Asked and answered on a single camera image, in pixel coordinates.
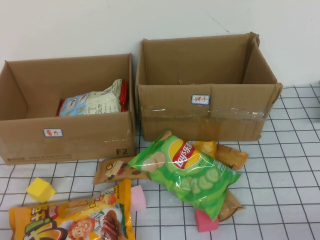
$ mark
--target yellow foam cube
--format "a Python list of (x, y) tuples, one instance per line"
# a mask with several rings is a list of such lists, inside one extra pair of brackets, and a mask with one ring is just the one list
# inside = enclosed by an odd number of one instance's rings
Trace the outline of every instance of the yellow foam cube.
[(49, 182), (37, 177), (26, 189), (29, 196), (39, 203), (47, 202), (56, 194)]

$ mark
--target pink foam block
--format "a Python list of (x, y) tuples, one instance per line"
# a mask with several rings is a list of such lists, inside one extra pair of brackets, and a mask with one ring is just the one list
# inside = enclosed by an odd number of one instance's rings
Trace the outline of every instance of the pink foam block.
[(199, 233), (217, 230), (219, 227), (219, 218), (214, 221), (203, 211), (195, 210), (195, 222)]
[(130, 212), (146, 209), (146, 198), (140, 185), (131, 188), (131, 208)]

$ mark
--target clear packing tape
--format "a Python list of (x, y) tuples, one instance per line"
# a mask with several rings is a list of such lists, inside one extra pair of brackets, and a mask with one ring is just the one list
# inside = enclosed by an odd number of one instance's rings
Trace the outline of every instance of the clear packing tape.
[(271, 109), (242, 110), (237, 108), (229, 109), (201, 109), (202, 106), (195, 106), (190, 109), (145, 109), (141, 107), (141, 114), (144, 118), (210, 118), (214, 120), (234, 119), (249, 122), (264, 121)]

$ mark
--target snack wrapper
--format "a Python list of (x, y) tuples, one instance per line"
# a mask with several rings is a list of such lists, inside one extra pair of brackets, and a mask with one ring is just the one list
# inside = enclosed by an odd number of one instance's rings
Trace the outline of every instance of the snack wrapper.
[(92, 91), (62, 101), (57, 117), (125, 112), (127, 83), (117, 79), (104, 91)]
[(228, 146), (220, 144), (217, 145), (217, 159), (233, 170), (239, 170), (243, 168), (248, 158), (249, 155), (245, 152)]
[[(231, 167), (231, 166), (241, 166), (244, 165), (248, 159), (248, 154), (233, 149), (228, 146), (223, 146), (215, 142), (215, 141), (189, 141), (190, 145), (195, 147), (196, 149), (208, 154), (209, 156), (217, 159), (223, 164)], [(226, 196), (221, 207), (221, 210), (218, 214), (219, 222), (223, 222), (236, 211), (244, 209), (244, 207), (238, 202), (235, 196), (228, 190), (226, 192)]]
[(131, 181), (89, 199), (9, 210), (13, 240), (134, 240)]
[(212, 220), (222, 208), (227, 187), (241, 176), (170, 131), (164, 132), (129, 165), (148, 172), (152, 180), (174, 192), (181, 201), (204, 211)]
[(128, 156), (103, 160), (98, 165), (93, 184), (120, 182), (123, 179), (150, 179), (145, 171), (128, 165), (133, 158)]

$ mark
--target open cardboard box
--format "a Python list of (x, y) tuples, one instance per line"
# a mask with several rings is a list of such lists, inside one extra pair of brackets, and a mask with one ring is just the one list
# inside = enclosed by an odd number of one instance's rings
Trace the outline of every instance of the open cardboard box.
[(283, 88), (252, 32), (144, 39), (135, 87), (147, 141), (165, 129), (185, 141), (256, 141)]
[[(126, 112), (56, 117), (62, 99), (128, 83)], [(7, 165), (134, 156), (131, 54), (7, 61), (0, 74), (0, 156)], [(58, 134), (46, 136), (46, 130)]]

